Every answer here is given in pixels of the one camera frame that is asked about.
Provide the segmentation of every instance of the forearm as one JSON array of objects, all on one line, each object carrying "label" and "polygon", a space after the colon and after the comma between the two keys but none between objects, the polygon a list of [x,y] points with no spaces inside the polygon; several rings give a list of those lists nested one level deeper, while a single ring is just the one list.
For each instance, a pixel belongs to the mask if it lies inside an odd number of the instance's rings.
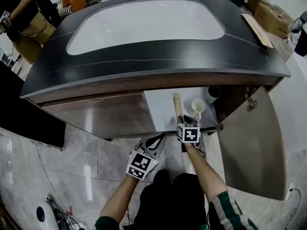
[{"label": "forearm", "polygon": [[21,0],[18,6],[11,13],[12,19],[16,18],[30,2],[31,0]]},{"label": "forearm", "polygon": [[227,191],[224,181],[199,152],[191,144],[186,144],[186,149],[208,202],[211,202],[220,193]]},{"label": "forearm", "polygon": [[138,182],[137,178],[127,175],[101,210],[100,217],[111,217],[120,223],[125,216],[131,196]]}]

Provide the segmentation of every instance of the person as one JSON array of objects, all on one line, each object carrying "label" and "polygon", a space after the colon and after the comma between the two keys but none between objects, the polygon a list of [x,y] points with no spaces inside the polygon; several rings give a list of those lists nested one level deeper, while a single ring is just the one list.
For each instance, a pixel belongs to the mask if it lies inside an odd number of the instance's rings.
[{"label": "person", "polygon": [[57,28],[62,22],[58,10],[50,0],[34,0],[39,6],[45,19]]},{"label": "person", "polygon": [[0,22],[0,33],[6,33],[15,49],[32,64],[55,27],[46,21],[33,0],[0,0],[0,15],[4,12],[10,16]]},{"label": "person", "polygon": [[[168,172],[158,171],[153,184],[144,188],[140,208],[132,225],[124,229],[256,230],[256,225],[243,215],[228,194],[221,177],[191,144],[186,150],[196,175],[181,174],[171,184]],[[119,230],[133,191],[139,180],[126,175],[101,210],[97,230]],[[206,217],[204,194],[209,202]]]}]

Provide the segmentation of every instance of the person's hand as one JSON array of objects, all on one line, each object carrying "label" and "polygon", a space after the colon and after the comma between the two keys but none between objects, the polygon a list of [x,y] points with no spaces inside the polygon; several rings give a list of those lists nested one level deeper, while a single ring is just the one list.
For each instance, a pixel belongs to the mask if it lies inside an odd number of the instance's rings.
[{"label": "person's hand", "polygon": [[2,22],[6,25],[6,27],[4,27],[2,24],[0,24],[0,33],[4,33],[5,30],[7,29],[7,27],[9,26],[8,21],[2,20]]}]

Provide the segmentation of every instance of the glove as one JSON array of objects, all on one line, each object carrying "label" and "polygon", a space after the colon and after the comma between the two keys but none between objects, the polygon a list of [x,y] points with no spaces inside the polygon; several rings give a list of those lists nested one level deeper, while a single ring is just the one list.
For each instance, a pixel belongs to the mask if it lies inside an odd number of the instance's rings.
[{"label": "glove", "polygon": [[9,15],[7,18],[2,17],[0,22],[0,34],[5,33],[12,25],[12,17]]}]

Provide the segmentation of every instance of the white cup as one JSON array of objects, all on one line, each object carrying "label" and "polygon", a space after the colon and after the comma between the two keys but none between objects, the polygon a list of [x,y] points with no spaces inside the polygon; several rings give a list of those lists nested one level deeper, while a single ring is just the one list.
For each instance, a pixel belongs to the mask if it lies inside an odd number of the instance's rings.
[{"label": "white cup", "polygon": [[202,99],[192,101],[189,114],[191,117],[201,120],[201,114],[206,110],[206,103]]}]

